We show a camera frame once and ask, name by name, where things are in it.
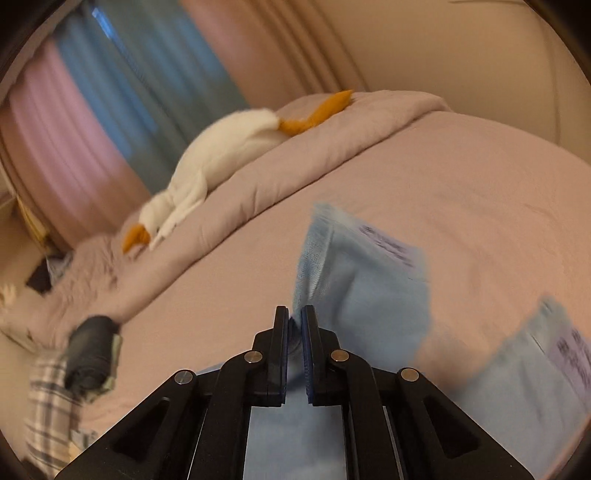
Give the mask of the light blue denim pants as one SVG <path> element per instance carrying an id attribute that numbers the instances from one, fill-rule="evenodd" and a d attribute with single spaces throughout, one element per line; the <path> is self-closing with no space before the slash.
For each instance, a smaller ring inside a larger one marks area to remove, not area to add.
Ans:
<path id="1" fill-rule="evenodd" d="M 411 364 L 430 329 L 421 252 L 329 205 L 315 208 L 297 266 L 294 307 L 370 365 Z M 526 326 L 452 400 L 532 475 L 542 478 L 590 417 L 590 345 L 565 309 L 544 298 Z M 249 479 L 341 479 L 342 423 L 308 405 L 301 343 L 290 345 L 287 403 L 257 409 L 246 447 Z"/>

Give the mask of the dark clothing heap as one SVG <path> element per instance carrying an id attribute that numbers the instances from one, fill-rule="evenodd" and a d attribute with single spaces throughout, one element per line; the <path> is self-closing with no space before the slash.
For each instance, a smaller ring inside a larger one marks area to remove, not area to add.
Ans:
<path id="1" fill-rule="evenodd" d="M 39 294 L 49 292 L 65 274 L 72 259 L 72 252 L 45 256 L 27 279 L 25 285 Z"/>

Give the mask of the folded dark denim jeans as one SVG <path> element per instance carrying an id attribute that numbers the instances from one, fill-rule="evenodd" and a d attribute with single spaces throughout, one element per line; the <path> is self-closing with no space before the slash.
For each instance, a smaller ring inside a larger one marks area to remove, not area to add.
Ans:
<path id="1" fill-rule="evenodd" d="M 118 325 L 107 316 L 87 318 L 70 336 L 64 386 L 76 397 L 99 390 L 111 374 Z"/>

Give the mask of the plaid pillow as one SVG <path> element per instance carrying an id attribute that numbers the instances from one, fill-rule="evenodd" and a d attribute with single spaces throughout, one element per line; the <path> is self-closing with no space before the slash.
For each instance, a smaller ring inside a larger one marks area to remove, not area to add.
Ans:
<path id="1" fill-rule="evenodd" d="M 98 439 L 95 431 L 80 427 L 82 402 L 65 388 L 65 368 L 62 354 L 43 354 L 29 377 L 25 459 L 49 479 Z"/>

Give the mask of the pink duvet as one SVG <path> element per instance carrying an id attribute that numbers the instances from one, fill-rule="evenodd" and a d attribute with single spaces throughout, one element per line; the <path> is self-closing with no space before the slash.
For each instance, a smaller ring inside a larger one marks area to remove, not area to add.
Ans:
<path id="1" fill-rule="evenodd" d="M 426 114 L 448 109 L 442 98 L 423 92 L 360 94 L 334 120 L 240 168 L 154 252 L 135 251 L 125 259 L 114 236 L 83 242 L 48 294 L 24 290 L 2 312 L 1 331 L 32 349 L 58 348 L 93 314 L 125 323 L 256 215 L 305 188 L 327 186 L 363 151 Z"/>

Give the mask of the pink bed sheet mattress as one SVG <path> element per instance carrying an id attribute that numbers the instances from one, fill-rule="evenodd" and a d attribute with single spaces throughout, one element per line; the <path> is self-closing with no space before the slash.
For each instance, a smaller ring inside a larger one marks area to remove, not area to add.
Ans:
<path id="1" fill-rule="evenodd" d="M 85 406 L 102 434 L 176 371 L 249 348 L 294 307 L 315 208 L 329 205 L 417 248 L 430 329 L 411 364 L 450 397 L 544 298 L 590 345 L 590 167 L 521 130 L 432 112 L 242 225 L 122 323 L 116 384 Z"/>

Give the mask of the white goose plush toy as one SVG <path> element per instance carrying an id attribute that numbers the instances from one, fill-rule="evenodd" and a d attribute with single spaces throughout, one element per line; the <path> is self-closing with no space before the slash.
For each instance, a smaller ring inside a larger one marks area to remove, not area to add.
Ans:
<path id="1" fill-rule="evenodd" d="M 146 202 L 122 239 L 124 254 L 137 246 L 154 249 L 211 191 L 288 139 L 321 125 L 349 107 L 351 90 L 332 94 L 303 120 L 273 110 L 236 111 L 204 129 L 181 155 L 168 186 Z"/>

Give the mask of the pink and blue curtain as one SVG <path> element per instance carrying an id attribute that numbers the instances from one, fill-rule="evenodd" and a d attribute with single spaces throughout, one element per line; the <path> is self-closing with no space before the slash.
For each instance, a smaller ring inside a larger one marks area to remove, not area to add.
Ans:
<path id="1" fill-rule="evenodd" d="M 315 1 L 1 5 L 1 164 L 61 250 L 118 229 L 217 119 L 366 87 Z"/>

